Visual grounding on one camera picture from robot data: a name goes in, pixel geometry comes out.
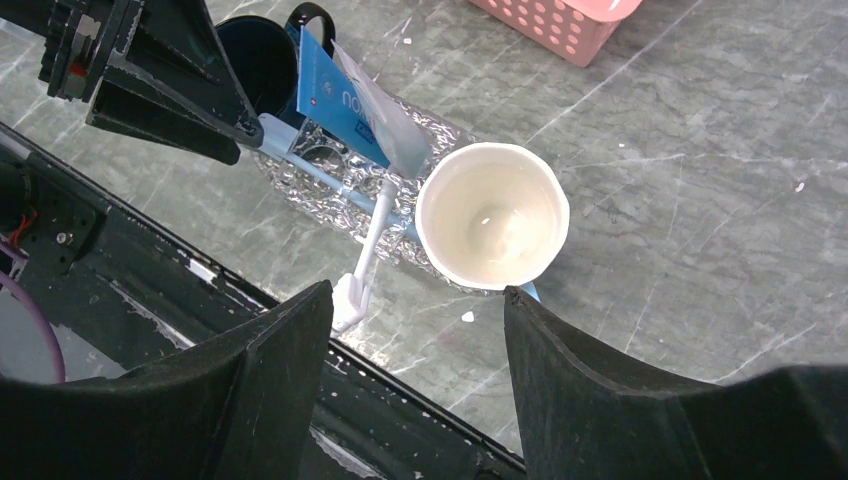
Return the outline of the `clear textured oval tray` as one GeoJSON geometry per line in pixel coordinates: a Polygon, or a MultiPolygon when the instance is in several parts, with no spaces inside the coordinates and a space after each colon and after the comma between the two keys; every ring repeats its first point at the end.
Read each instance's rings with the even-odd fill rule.
{"type": "MultiPolygon", "coordinates": [[[[415,229],[415,201],[438,162],[478,138],[405,100],[396,102],[425,134],[432,154],[416,179],[390,177],[399,192],[376,254],[394,265],[405,261],[442,280],[444,276],[427,259],[415,229]]],[[[243,153],[296,209],[362,243],[387,171],[332,139],[311,120],[281,139],[281,146],[268,145],[264,151],[245,148],[243,153]]]]}

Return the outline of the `pink perforated plastic basket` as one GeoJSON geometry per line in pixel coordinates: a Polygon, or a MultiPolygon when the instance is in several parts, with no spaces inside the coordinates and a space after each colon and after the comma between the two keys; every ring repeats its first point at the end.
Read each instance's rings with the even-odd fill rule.
{"type": "Polygon", "coordinates": [[[585,68],[641,0],[471,0],[502,23],[585,68]]]}

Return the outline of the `light blue white mug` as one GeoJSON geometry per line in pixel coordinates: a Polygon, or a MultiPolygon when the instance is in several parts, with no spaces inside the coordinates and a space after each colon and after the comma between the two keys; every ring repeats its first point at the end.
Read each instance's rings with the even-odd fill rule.
{"type": "Polygon", "coordinates": [[[479,142],[444,156],[415,201],[415,228],[432,267],[464,288],[523,286],[552,264],[570,226],[552,168],[525,147],[479,142]]]}

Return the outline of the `clear acrylic toothbrush holder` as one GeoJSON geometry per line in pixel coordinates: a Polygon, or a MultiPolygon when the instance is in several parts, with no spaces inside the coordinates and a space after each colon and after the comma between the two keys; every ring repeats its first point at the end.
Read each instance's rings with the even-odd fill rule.
{"type": "Polygon", "coordinates": [[[339,181],[342,186],[374,198],[385,169],[337,140],[311,119],[304,121],[291,152],[339,181]]]}

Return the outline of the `dark blue mug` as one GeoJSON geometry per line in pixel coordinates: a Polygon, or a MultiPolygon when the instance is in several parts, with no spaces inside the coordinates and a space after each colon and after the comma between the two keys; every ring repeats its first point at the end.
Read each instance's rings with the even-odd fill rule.
{"type": "Polygon", "coordinates": [[[305,117],[297,111],[300,30],[310,21],[322,23],[321,45],[334,53],[335,23],[319,5],[304,2],[278,24],[258,15],[232,17],[216,32],[230,65],[254,111],[268,113],[298,129],[305,117]]]}

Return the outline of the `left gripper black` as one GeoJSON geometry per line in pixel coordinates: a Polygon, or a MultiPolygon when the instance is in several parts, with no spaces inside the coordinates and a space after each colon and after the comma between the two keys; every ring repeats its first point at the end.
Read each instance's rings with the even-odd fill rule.
{"type": "Polygon", "coordinates": [[[225,165],[262,142],[203,1],[3,0],[1,18],[44,38],[49,96],[88,102],[104,75],[92,127],[225,165]]]}

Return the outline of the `blue toothpaste tube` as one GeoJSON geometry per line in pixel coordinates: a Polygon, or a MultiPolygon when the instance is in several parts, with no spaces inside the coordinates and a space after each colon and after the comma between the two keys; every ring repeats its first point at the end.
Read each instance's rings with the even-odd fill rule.
{"type": "Polygon", "coordinates": [[[297,111],[358,154],[389,167],[353,84],[305,26],[300,29],[297,111]]]}

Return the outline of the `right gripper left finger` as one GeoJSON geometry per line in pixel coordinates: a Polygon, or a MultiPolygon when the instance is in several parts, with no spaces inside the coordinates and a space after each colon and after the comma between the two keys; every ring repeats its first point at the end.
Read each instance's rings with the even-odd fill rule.
{"type": "Polygon", "coordinates": [[[121,377],[1,383],[5,479],[295,479],[333,317],[315,283],[121,377]]]}

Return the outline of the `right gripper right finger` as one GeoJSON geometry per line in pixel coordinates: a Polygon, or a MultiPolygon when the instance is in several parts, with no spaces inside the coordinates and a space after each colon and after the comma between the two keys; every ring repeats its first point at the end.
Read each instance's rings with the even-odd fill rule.
{"type": "Polygon", "coordinates": [[[524,291],[505,343],[531,479],[843,479],[847,369],[784,366],[730,385],[637,360],[524,291]]]}

